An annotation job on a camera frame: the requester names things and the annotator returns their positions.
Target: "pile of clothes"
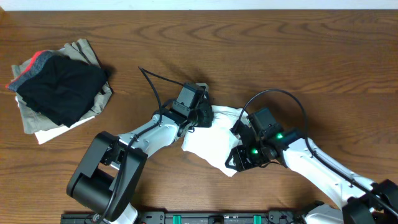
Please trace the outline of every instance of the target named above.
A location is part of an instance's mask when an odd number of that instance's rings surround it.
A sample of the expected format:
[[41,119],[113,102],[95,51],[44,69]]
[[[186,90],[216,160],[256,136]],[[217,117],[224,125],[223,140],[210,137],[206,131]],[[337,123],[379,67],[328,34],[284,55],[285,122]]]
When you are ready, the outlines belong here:
[[85,39],[36,52],[12,73],[6,88],[17,93],[24,131],[39,144],[100,114],[112,95],[110,74]]

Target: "wooden tabletop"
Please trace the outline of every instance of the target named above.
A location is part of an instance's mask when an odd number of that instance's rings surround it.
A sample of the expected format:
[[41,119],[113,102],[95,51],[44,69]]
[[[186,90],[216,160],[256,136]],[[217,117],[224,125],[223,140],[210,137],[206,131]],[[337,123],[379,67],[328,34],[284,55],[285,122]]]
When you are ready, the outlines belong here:
[[[87,208],[66,186],[100,131],[121,134],[146,123],[157,103],[137,66],[180,82],[207,83],[216,105],[242,107],[266,88],[297,96],[310,137],[330,156],[376,182],[398,183],[397,11],[114,11],[7,12],[0,24],[0,84],[11,65],[43,49],[86,38],[112,66],[114,95],[95,119],[43,145],[24,134],[15,94],[0,90],[1,223],[58,223]],[[162,101],[180,87],[152,79]],[[291,99],[268,106],[286,128],[302,127]],[[182,139],[147,161],[132,203],[168,211],[250,211],[333,202],[281,166],[230,178]]]

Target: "black cloth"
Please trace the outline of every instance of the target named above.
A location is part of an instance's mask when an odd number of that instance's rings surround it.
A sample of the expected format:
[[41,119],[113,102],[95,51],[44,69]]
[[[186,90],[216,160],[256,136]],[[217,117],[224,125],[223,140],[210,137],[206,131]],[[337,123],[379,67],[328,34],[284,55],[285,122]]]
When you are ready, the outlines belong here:
[[18,89],[26,105],[57,125],[70,127],[94,105],[108,72],[83,62],[54,55],[43,69]]

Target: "gray fabric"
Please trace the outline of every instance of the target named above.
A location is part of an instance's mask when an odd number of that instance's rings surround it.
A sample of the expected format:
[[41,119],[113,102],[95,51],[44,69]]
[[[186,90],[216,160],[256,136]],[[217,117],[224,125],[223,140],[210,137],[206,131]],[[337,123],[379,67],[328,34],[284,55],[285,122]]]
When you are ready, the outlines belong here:
[[33,63],[32,67],[25,72],[25,74],[21,75],[18,79],[13,81],[8,85],[8,89],[12,91],[17,91],[17,89],[28,79],[37,75],[43,68],[44,64],[47,60],[53,56],[54,54],[49,51],[42,52]]
[[[100,66],[93,49],[91,49],[90,44],[86,39],[79,39],[77,42],[72,44],[65,44],[64,49],[60,50],[49,50],[53,54],[63,55],[70,57],[73,60],[80,60],[82,62],[86,62],[89,64],[93,64],[96,66]],[[22,65],[13,65],[12,74],[14,78],[18,77],[21,72],[25,70],[25,68],[29,65],[30,59],[24,62]],[[109,83],[106,82],[102,87],[102,91],[100,91],[94,98],[94,106],[81,117],[82,119],[89,118],[91,116],[96,116],[100,114],[104,107],[106,106],[109,98],[112,95],[112,90],[109,87]],[[17,94],[17,100],[19,104],[19,110],[22,116],[22,122],[24,124],[24,131],[26,134],[33,134],[37,131],[49,130],[53,128],[58,128],[58,126],[54,124],[51,120],[49,120],[46,116],[36,113],[32,109],[26,106],[26,103],[22,100],[22,97]]]

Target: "white wall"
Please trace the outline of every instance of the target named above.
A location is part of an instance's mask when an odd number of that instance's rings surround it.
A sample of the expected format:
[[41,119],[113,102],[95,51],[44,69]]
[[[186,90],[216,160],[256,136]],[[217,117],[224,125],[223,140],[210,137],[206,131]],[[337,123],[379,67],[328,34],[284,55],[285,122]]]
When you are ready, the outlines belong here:
[[398,9],[398,0],[0,0],[5,11]]

